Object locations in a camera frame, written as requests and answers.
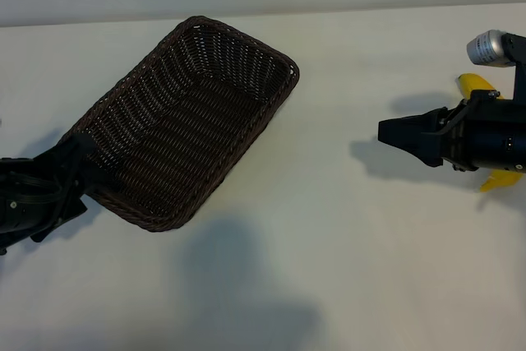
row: wicker basket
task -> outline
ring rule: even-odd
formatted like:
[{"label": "wicker basket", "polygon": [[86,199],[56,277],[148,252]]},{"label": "wicker basket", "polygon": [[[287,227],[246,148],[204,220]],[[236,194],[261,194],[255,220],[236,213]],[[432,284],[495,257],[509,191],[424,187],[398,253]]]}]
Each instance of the wicker basket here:
[{"label": "wicker basket", "polygon": [[183,226],[263,132],[296,64],[218,21],[166,36],[62,138],[86,132],[108,176],[91,196],[151,232]]}]

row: banana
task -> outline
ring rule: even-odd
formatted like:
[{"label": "banana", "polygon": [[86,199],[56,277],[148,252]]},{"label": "banana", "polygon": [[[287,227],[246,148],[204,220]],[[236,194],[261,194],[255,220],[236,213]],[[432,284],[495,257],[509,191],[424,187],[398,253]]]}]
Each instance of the banana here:
[{"label": "banana", "polygon": [[[459,88],[464,98],[471,97],[472,90],[494,90],[493,86],[477,74],[463,74],[458,79]],[[523,175],[506,170],[492,170],[490,176],[480,187],[480,192],[488,192],[498,187],[510,187],[515,185]]]}]

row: white table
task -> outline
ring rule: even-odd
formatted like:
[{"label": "white table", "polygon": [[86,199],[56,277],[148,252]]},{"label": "white table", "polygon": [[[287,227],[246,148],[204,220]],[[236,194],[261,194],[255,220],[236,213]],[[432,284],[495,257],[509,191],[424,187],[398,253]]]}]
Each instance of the white table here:
[{"label": "white table", "polygon": [[[187,226],[94,202],[0,260],[3,350],[523,350],[526,181],[430,169],[378,121],[460,100],[484,30],[526,5],[226,18],[300,66],[290,100]],[[49,148],[177,21],[0,29],[2,156]]]}]

